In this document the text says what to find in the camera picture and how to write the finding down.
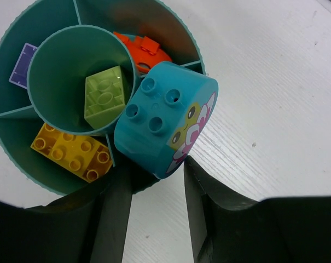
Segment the purple square lego brick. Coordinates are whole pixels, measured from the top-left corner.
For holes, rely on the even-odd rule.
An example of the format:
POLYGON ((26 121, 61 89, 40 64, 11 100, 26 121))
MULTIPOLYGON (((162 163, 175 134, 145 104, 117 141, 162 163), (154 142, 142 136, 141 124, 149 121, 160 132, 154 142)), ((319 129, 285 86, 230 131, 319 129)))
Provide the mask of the purple square lego brick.
POLYGON ((13 71, 9 77, 9 82, 27 89, 27 73, 30 62, 38 48, 32 44, 25 43, 22 51, 18 57, 18 60, 13 68, 13 71))

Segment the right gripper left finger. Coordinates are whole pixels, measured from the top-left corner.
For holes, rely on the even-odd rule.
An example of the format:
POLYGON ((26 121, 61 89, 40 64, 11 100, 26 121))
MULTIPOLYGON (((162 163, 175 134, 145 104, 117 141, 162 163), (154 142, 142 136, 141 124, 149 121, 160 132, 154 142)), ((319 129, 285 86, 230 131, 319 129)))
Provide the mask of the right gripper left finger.
POLYGON ((131 170, 106 176, 46 206, 0 201, 0 262, 121 262, 132 200, 131 170))

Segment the light green lego brick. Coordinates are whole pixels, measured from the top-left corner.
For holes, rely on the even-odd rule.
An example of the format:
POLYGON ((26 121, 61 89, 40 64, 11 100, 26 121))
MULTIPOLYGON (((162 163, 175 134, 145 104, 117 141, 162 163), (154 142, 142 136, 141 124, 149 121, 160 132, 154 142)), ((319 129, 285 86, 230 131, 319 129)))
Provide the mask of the light green lego brick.
POLYGON ((130 88, 120 66, 85 79, 84 118, 95 130, 112 123, 123 111, 130 88))

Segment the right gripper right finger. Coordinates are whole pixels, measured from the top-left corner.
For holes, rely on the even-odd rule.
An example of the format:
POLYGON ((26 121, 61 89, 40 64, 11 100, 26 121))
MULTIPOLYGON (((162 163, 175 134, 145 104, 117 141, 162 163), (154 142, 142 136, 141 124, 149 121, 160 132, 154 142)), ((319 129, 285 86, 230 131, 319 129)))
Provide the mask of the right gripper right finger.
POLYGON ((192 157, 184 186, 195 262, 331 262, 331 196, 255 201, 192 157))

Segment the yellow arched lego brick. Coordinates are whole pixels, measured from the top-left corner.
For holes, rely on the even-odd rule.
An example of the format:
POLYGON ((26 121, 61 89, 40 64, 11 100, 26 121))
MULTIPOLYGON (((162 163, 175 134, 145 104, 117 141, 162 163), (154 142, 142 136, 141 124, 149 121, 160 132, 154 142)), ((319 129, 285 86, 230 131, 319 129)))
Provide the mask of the yellow arched lego brick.
POLYGON ((44 123, 31 143, 31 149, 91 183, 112 167, 109 148, 87 135, 73 135, 44 123))

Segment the orange round lego piece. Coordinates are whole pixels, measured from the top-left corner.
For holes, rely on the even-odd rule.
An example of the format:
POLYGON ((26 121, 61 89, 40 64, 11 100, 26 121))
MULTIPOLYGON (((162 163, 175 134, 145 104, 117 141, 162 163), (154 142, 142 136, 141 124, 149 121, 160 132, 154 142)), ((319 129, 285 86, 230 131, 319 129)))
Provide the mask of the orange round lego piece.
POLYGON ((129 50, 135 66, 141 73, 147 74, 155 65, 167 61, 172 62, 170 56, 161 49, 161 46, 155 55, 141 49, 141 41, 144 37, 135 36, 133 39, 127 35, 114 31, 113 34, 118 37, 129 50))

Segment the small orange lego plate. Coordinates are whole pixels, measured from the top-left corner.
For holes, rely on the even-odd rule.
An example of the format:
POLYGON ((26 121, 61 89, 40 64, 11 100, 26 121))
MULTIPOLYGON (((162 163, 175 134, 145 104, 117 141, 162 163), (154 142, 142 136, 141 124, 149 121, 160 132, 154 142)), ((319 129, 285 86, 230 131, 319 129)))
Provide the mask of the small orange lego plate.
POLYGON ((157 54, 160 44, 151 38, 145 36, 141 41, 141 49, 148 52, 150 55, 157 54))

